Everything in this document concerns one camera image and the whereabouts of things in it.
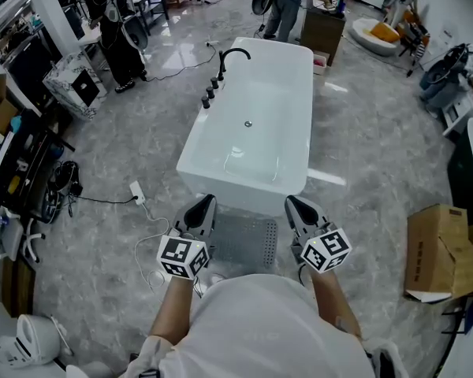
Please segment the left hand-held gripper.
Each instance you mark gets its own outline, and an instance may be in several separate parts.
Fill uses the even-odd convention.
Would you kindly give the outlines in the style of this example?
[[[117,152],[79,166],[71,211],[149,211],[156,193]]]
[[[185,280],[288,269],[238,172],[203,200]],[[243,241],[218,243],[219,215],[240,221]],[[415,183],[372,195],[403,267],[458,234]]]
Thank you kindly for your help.
[[[168,275],[194,280],[207,265],[217,208],[214,195],[202,195],[177,211],[173,228],[162,236],[156,257]]]

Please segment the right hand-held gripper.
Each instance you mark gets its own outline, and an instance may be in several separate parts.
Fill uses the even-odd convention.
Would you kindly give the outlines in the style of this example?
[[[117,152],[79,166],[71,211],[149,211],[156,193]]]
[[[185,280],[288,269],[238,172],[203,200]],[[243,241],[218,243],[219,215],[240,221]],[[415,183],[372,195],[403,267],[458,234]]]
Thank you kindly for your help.
[[[341,265],[351,253],[352,245],[345,231],[329,221],[321,206],[298,195],[289,195],[285,212],[297,237],[314,232],[304,243],[293,240],[291,251],[298,265],[308,265],[317,273],[324,273]]]

